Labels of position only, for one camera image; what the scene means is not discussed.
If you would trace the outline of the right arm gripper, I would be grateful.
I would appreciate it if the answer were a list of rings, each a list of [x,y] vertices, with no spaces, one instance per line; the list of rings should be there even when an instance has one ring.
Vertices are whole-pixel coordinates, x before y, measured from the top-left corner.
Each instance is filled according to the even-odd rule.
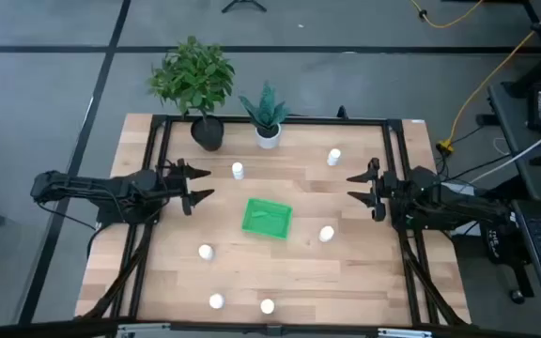
[[[348,195],[361,201],[366,207],[373,207],[372,218],[381,222],[386,217],[386,207],[382,198],[392,198],[398,186],[396,171],[384,171],[379,175],[379,159],[372,158],[368,170],[360,175],[348,177],[347,181],[356,183],[372,182],[371,192],[348,192]]]

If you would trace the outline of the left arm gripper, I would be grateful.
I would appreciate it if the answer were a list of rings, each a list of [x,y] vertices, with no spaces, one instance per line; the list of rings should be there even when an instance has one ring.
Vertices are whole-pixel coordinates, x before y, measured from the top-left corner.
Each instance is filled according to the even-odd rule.
[[[211,171],[193,168],[184,159],[178,159],[177,162],[166,160],[159,169],[162,174],[162,198],[168,204],[172,198],[179,197],[182,211],[186,216],[191,216],[192,207],[214,193],[213,189],[189,192],[187,179],[207,177]]]

